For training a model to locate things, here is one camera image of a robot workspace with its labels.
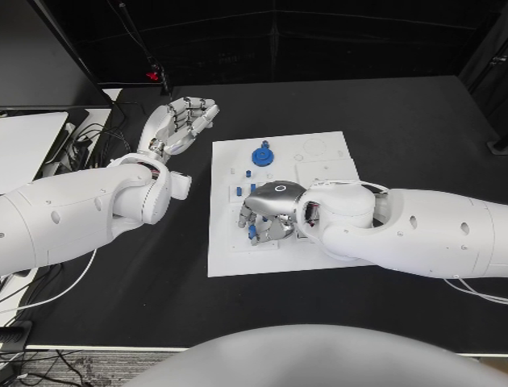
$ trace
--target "blue part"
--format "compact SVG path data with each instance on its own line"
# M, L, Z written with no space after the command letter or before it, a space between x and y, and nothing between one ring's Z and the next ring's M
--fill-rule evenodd
M254 150L254 153L251 155L251 161L258 167L266 167L267 165L271 165L271 162L274 161L274 153L273 150L268 148L267 140L263 142L261 148L257 148Z
M250 236L250 239L253 239L257 236L257 227L254 224L250 226L250 235L248 236Z

